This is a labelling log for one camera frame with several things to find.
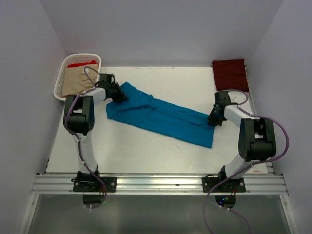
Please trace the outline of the blue t shirt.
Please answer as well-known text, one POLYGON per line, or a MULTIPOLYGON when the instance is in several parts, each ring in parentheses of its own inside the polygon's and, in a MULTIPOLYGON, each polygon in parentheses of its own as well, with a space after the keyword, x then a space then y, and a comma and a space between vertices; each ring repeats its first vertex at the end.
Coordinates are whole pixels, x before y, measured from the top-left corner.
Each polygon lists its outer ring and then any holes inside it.
POLYGON ((128 82, 121 90, 129 100, 107 104, 108 119, 212 148, 215 128, 208 125, 207 114, 154 98, 128 82))

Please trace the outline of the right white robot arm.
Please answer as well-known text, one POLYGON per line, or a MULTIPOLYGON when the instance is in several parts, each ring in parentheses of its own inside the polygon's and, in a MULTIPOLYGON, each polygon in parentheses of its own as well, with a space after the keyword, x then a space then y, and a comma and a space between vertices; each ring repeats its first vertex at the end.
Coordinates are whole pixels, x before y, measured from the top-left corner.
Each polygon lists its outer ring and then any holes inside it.
POLYGON ((230 121, 239 128, 238 155, 221 168, 217 177, 205 177, 205 185, 218 185, 220 190, 226 192, 234 183, 240 184, 253 163, 264 162, 275 156, 275 132, 271 120, 253 117, 240 110, 239 104, 231 101, 228 91, 218 91, 214 97, 215 103, 208 117, 208 124, 216 127, 230 121))

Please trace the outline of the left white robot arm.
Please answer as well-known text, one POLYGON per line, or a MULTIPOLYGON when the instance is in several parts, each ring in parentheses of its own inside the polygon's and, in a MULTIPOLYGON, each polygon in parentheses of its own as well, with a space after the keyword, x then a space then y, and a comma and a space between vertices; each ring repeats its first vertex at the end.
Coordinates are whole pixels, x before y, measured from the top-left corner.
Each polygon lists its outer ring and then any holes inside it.
POLYGON ((65 99, 63 125, 75 142, 79 161, 77 175, 72 179, 74 192, 107 192, 92 145, 95 105, 107 99, 114 103, 129 100, 116 82, 114 74, 100 74, 99 81, 90 90, 68 95, 65 99))

